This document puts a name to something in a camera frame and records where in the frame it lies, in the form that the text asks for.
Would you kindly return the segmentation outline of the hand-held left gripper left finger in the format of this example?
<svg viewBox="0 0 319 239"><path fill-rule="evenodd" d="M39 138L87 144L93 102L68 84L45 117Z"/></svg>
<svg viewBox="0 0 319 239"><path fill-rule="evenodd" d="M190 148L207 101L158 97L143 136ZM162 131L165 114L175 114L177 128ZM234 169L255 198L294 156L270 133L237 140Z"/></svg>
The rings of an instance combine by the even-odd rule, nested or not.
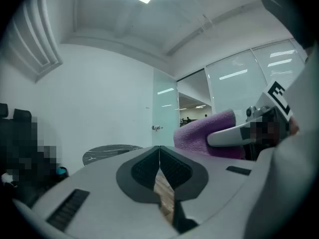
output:
<svg viewBox="0 0 319 239"><path fill-rule="evenodd" d="M151 148L95 161L48 190L32 207L44 220L75 189L88 197L65 232L76 239L171 239L178 232L167 222L158 204L138 203L118 186L116 172L126 161Z"/></svg>

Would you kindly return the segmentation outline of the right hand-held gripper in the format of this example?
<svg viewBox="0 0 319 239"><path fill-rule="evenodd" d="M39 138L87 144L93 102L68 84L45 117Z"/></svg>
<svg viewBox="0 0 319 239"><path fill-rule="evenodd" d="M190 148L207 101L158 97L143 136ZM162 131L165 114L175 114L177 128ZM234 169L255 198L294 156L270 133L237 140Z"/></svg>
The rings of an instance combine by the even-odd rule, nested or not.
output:
<svg viewBox="0 0 319 239"><path fill-rule="evenodd" d="M290 136L293 112L284 98L285 89L273 80L262 92L257 103L246 110L245 124L211 133L211 147L243 146L252 143L270 147Z"/></svg>

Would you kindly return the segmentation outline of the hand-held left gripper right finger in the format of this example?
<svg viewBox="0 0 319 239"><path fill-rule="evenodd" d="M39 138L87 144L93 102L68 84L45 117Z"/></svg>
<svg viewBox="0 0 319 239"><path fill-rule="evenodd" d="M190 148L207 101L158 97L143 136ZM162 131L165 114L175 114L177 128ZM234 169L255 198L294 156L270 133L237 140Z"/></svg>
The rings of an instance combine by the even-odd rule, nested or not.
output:
<svg viewBox="0 0 319 239"><path fill-rule="evenodd" d="M159 147L159 165L174 191L172 226L185 233L215 215L237 193L255 162Z"/></svg>

